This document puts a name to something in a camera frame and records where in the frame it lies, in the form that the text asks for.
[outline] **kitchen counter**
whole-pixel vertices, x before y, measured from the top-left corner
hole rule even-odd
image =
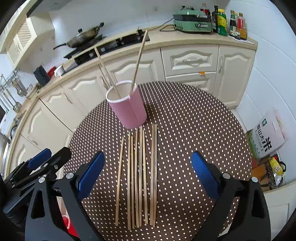
[[[103,45],[107,42],[110,42],[112,40],[115,40],[117,38],[120,38],[121,36],[126,36],[128,34],[134,33],[136,30],[129,30],[124,33],[120,33],[114,36],[110,36],[105,38],[104,40],[98,42],[96,45],[92,46],[89,49],[86,49],[83,52],[89,51],[90,49]],[[220,44],[220,45],[230,45],[230,46],[236,46],[236,47],[243,47],[247,49],[257,50],[258,43],[248,38],[249,41],[253,42],[254,45],[243,43],[236,41],[230,37],[221,36],[219,34],[213,33],[213,34],[186,34],[180,31],[172,31],[172,32],[160,32],[158,29],[149,31],[148,33],[150,41],[147,41],[145,43],[144,50],[154,49],[154,48],[160,48],[160,47],[168,47],[168,46],[176,46],[176,45],[191,45],[191,44]],[[138,53],[140,50],[141,43],[130,45],[127,47],[123,47],[121,49],[106,53],[102,55],[102,59],[104,62],[108,62],[113,59],[117,59],[120,57],[124,57],[126,55]],[[11,163],[11,158],[13,154],[14,147],[17,143],[18,137],[21,133],[21,130],[24,126],[24,123],[26,122],[26,119],[28,118],[28,115],[30,114],[31,110],[33,109],[35,103],[38,101],[40,97],[42,97],[44,94],[46,94],[48,91],[52,90],[56,86],[60,85],[61,83],[65,82],[69,78],[78,75],[82,71],[86,71],[96,65],[99,65],[100,62],[98,58],[92,59],[82,65],[79,65],[78,67],[72,69],[71,71],[67,72],[61,77],[55,77],[53,76],[51,80],[46,84],[46,86],[42,87],[40,90],[38,90],[35,94],[32,95],[31,99],[26,99],[22,106],[22,111],[26,110],[23,118],[19,122],[19,125],[16,129],[16,133],[14,135],[14,138],[11,141],[10,149],[8,151],[7,156],[7,165],[4,169],[4,176],[6,177],[9,174],[9,168]]]

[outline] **wok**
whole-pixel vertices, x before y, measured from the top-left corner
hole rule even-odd
[[[78,30],[79,34],[77,34],[74,38],[72,38],[66,43],[55,46],[53,49],[56,49],[60,46],[65,46],[65,45],[70,48],[76,48],[79,45],[84,44],[89,40],[93,39],[95,36],[97,36],[100,31],[100,28],[103,26],[104,26],[104,23],[102,22],[100,23],[99,26],[93,27],[85,32],[82,32],[82,29],[79,29]]]

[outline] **polka dot tablecloth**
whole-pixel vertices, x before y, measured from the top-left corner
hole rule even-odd
[[[203,225],[214,200],[196,176],[191,155],[198,150],[207,162],[234,178],[248,180],[251,155],[243,130],[231,111],[211,94],[190,85],[153,82],[139,85],[147,112],[147,193],[150,198],[151,123],[158,126],[158,192],[156,226],[127,228],[128,132],[106,101],[93,109],[73,135],[72,158],[65,173],[75,172],[101,150],[106,163],[89,197],[82,201],[90,219],[105,240],[191,240]],[[119,151],[125,138],[120,189],[119,226],[115,204]],[[223,228],[232,221],[238,199],[233,200]]]

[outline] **stovetop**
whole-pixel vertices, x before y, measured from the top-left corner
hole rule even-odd
[[[113,41],[110,41],[106,44],[103,44],[101,46],[97,47],[98,52],[100,53],[100,55],[103,55],[105,53],[109,53],[113,50],[117,50],[126,46],[130,46],[133,44],[138,44],[141,43],[144,37],[144,32],[141,29],[138,29],[137,33],[135,34],[131,34],[128,36],[124,36],[118,39],[115,39]],[[91,59],[94,59],[97,57],[96,52],[94,49],[91,49],[77,57],[75,57],[74,55],[77,55],[78,53],[88,49],[89,47],[95,45],[96,43],[98,43],[100,40],[102,40],[104,37],[102,35],[94,38],[93,40],[77,47],[74,51],[72,51],[71,53],[69,53],[68,55],[66,55],[64,58],[70,59],[70,58],[74,58],[75,62],[77,65],[81,65]]]

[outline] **screw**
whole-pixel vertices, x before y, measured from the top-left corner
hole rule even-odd
[[[74,173],[73,172],[69,172],[66,174],[66,178],[67,179],[71,179],[72,177],[74,177]]]
[[[225,179],[229,179],[229,178],[230,178],[230,174],[228,174],[227,172],[223,173],[222,176],[223,176]]]
[[[41,177],[41,178],[39,178],[39,180],[38,180],[39,183],[43,183],[44,181],[45,181],[45,177]]]
[[[258,178],[257,177],[252,177],[251,178],[252,182],[257,183],[258,182]]]

